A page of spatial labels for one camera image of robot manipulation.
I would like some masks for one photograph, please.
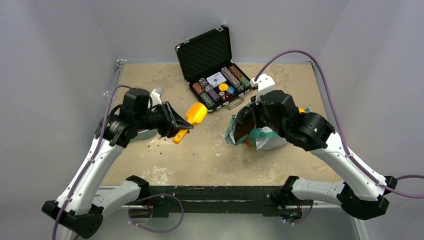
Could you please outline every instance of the blue poker chip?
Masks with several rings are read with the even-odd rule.
[[[227,93],[229,94],[233,94],[234,93],[234,88],[232,86],[229,86],[228,89],[226,90]]]

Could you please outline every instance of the yellow poker chip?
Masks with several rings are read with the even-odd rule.
[[[219,85],[219,90],[220,91],[226,91],[228,89],[228,85],[226,84],[226,83],[221,83],[220,85]]]

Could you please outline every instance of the case handle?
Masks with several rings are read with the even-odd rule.
[[[233,104],[232,106],[230,106],[230,105],[228,104],[228,105],[226,106],[226,108],[227,108],[228,110],[231,110],[231,109],[233,109],[233,108],[237,107],[238,105],[242,104],[244,100],[245,100],[245,97],[244,97],[244,96],[242,96],[242,97],[240,98],[240,101],[236,102],[236,103],[235,103],[235,104]]]

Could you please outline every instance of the black case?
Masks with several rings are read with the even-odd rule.
[[[250,81],[250,78],[233,62],[230,31],[227,25],[222,25],[197,37],[185,40],[175,47],[175,52],[181,66],[182,75],[188,83],[188,88],[197,100],[203,104],[205,103],[192,88],[193,84],[197,83],[200,78],[206,79],[220,72],[223,67],[235,66]],[[240,92],[237,92],[236,88],[234,88],[233,96],[226,100],[220,98],[218,102],[215,102],[215,107],[207,111],[212,113],[223,106],[232,109],[243,102],[245,94],[256,88],[250,86]],[[219,93],[218,87],[215,87],[214,90],[217,94]],[[237,99],[239,101],[236,104],[230,105],[231,102]]]

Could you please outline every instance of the green bag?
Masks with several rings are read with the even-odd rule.
[[[247,123],[240,125],[237,124],[236,117],[236,115],[232,115],[225,132],[225,141],[228,144],[237,146],[244,143],[256,150],[269,150],[281,147],[287,143],[285,138],[280,137],[271,128],[267,126],[262,128],[255,127],[253,119],[251,122],[249,122],[249,119],[245,120]]]

